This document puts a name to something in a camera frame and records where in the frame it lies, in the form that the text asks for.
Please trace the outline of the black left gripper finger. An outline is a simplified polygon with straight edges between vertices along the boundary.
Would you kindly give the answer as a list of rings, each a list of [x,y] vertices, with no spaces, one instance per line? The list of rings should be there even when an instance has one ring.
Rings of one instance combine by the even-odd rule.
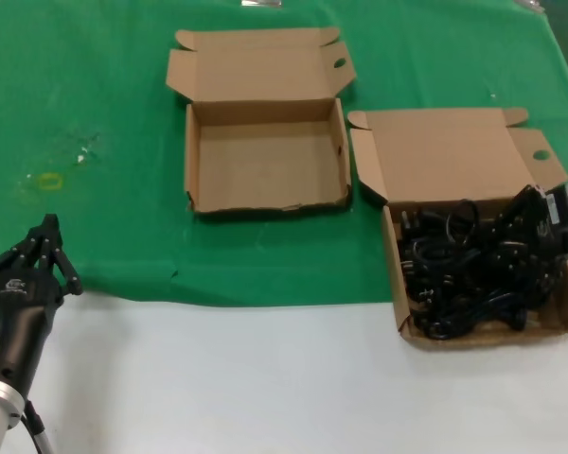
[[[42,247],[39,268],[49,271],[52,271],[54,267],[59,269],[64,279],[62,296],[82,295],[80,277],[62,248],[63,240],[58,216],[56,214],[45,215],[41,230]]]
[[[19,243],[0,254],[0,272],[18,269],[53,271],[51,250],[53,247],[53,215],[28,230]]]

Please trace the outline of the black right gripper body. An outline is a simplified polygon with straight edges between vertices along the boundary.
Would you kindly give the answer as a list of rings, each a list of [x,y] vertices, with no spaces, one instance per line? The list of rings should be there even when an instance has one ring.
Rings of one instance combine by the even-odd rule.
[[[527,185],[514,198],[523,218],[524,236],[543,254],[568,255],[568,195],[566,184],[543,190]]]

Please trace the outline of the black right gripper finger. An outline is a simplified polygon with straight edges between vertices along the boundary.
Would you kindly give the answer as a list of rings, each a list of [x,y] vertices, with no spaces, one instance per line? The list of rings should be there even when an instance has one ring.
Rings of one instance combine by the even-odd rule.
[[[525,212],[526,208],[506,208],[495,217],[490,236],[493,265],[526,265]]]
[[[549,297],[561,275],[562,256],[548,251],[531,254],[532,297]]]

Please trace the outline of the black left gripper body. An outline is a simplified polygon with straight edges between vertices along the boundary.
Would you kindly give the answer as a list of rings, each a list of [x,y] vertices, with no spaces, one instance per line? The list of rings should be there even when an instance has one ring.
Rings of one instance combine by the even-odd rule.
[[[62,300],[47,271],[0,271],[0,381],[18,393],[31,389]]]

